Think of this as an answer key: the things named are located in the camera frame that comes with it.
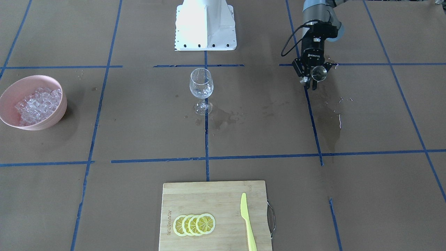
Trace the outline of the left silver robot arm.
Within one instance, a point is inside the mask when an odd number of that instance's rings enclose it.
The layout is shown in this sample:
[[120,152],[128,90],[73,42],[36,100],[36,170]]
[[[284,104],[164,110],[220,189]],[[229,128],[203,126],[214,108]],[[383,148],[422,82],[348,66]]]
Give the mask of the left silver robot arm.
[[335,0],[306,0],[303,5],[303,30],[298,41],[300,56],[292,62],[293,68],[301,78],[306,90],[317,89],[317,84],[324,81],[330,69],[337,63],[325,58],[325,42],[339,41],[345,33],[345,25],[335,13]]

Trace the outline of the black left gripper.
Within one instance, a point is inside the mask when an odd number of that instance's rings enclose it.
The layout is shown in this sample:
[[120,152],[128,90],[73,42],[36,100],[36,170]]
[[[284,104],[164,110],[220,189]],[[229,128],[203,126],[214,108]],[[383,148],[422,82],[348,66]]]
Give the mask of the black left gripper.
[[[292,62],[297,75],[301,77],[300,83],[310,83],[310,72],[314,67],[323,66],[326,71],[333,67],[332,62],[326,62],[324,57],[325,38],[302,38],[300,40],[300,57]],[[318,81],[311,80],[312,90],[316,90]]]

